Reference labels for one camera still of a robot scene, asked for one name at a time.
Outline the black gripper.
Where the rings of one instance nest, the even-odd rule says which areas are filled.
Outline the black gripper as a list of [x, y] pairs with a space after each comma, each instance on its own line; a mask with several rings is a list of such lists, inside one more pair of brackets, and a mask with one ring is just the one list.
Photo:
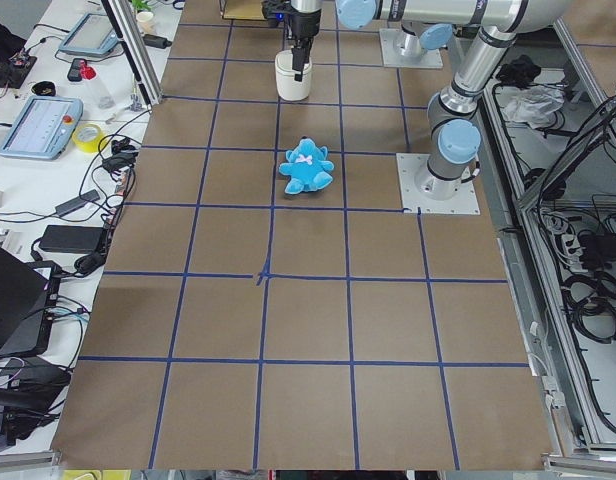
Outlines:
[[320, 30], [320, 11], [300, 12], [292, 10], [286, 15], [286, 22], [294, 45], [291, 49], [294, 80], [301, 82], [303, 70], [307, 68], [310, 61], [310, 44]]

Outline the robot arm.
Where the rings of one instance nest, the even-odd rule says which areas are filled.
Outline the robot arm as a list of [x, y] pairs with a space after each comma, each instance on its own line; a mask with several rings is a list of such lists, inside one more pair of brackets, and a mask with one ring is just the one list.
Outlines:
[[[339, 21], [349, 29], [360, 29], [380, 18], [403, 20], [408, 8], [408, 1], [391, 1], [386, 12], [382, 11], [381, 1], [336, 1]], [[293, 42], [291, 69], [296, 82], [303, 80], [309, 63], [313, 41], [320, 29], [321, 11], [321, 1], [282, 1], [272, 14], [271, 19], [283, 20], [289, 29]]]
[[419, 20], [479, 27], [453, 80], [429, 103], [433, 150], [415, 175], [422, 193], [434, 200], [457, 193], [481, 144], [470, 117], [487, 80], [518, 34], [551, 25], [569, 6], [568, 1], [421, 1], [413, 8]]

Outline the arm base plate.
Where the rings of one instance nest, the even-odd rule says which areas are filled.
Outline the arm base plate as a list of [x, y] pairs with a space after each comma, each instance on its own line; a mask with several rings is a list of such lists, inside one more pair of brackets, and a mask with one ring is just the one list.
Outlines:
[[428, 170], [428, 154], [398, 153], [397, 173], [402, 210], [411, 214], [479, 215], [468, 166], [455, 180], [441, 180]]
[[442, 69], [441, 44], [419, 38], [403, 30], [379, 30], [384, 67], [413, 69]]

